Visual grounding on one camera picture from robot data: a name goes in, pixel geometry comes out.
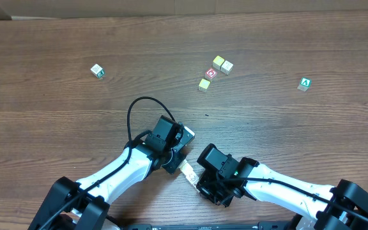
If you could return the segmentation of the cream E wooden block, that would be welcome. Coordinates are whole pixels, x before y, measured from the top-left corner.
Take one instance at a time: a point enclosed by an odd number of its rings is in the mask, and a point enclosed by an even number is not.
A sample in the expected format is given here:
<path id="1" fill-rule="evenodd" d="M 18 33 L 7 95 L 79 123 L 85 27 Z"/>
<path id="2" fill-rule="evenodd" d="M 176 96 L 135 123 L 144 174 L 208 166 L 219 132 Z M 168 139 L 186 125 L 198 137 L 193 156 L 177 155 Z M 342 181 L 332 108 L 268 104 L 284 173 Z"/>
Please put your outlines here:
<path id="1" fill-rule="evenodd" d="M 182 161 L 182 163 L 179 165 L 179 169 L 183 174 L 190 174 L 193 171 L 193 168 L 190 166 L 187 160 Z"/>

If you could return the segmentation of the yellow G wooden block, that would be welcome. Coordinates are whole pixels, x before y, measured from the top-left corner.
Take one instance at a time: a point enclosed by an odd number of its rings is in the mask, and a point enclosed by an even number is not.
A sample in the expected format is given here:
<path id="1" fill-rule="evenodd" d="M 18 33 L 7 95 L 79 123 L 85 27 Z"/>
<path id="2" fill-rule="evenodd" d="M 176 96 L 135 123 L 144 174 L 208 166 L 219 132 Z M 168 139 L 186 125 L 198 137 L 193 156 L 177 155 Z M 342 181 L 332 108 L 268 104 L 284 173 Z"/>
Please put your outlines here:
<path id="1" fill-rule="evenodd" d="M 182 168 L 182 171 L 186 178 L 190 181 L 195 180 L 197 178 L 196 173 L 194 172 L 193 168 L 190 165 L 186 165 Z"/>

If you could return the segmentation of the yellow crayon wooden block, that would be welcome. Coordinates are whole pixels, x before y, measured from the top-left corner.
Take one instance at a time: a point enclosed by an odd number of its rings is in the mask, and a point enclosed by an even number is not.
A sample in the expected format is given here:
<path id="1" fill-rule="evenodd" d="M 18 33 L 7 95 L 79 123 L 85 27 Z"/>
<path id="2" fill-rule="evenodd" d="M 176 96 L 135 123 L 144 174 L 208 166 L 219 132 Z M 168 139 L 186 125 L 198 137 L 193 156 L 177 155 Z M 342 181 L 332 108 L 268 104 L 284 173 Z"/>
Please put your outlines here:
<path id="1" fill-rule="evenodd" d="M 194 182 L 193 187 L 195 188 L 196 192 L 200 193 L 198 182 Z"/>

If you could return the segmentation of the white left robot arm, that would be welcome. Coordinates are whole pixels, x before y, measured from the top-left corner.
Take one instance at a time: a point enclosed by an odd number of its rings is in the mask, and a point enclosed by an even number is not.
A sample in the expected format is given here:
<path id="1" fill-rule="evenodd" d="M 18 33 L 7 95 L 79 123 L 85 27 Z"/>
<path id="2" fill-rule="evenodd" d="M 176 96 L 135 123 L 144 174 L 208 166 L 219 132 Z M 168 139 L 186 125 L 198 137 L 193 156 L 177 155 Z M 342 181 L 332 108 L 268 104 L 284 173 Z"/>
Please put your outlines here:
<path id="1" fill-rule="evenodd" d="M 30 229 L 117 229 L 110 205 L 129 187 L 160 168 L 174 174 L 185 160 L 183 149 L 195 133 L 161 116 L 153 130 L 127 142 L 122 154 L 91 176 L 58 179 L 50 188 Z"/>

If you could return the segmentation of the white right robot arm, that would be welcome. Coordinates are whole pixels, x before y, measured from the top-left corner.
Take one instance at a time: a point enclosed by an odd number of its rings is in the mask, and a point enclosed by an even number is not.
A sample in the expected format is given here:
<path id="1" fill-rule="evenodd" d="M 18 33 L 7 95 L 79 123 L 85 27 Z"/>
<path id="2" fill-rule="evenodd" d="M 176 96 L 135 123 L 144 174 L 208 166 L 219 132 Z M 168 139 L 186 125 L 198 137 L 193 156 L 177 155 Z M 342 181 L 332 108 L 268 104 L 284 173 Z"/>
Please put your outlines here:
<path id="1" fill-rule="evenodd" d="M 307 183 L 252 158 L 240 161 L 209 144 L 197 159 L 196 185 L 206 199 L 229 206 L 234 197 L 277 204 L 295 212 L 290 229 L 368 229 L 368 192 L 348 180 L 335 187 Z"/>

